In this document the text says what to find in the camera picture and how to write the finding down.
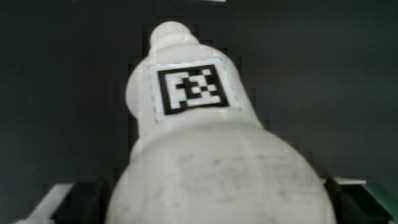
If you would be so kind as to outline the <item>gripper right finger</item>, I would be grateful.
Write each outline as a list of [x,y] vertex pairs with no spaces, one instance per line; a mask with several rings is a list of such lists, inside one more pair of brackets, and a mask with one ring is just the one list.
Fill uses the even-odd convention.
[[337,224],[398,224],[398,197],[358,179],[326,179]]

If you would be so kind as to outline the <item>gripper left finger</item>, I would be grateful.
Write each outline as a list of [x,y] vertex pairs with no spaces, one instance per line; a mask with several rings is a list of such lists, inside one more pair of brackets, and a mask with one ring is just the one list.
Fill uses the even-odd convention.
[[58,183],[53,185],[28,216],[14,224],[54,224],[53,214],[72,187],[72,183]]

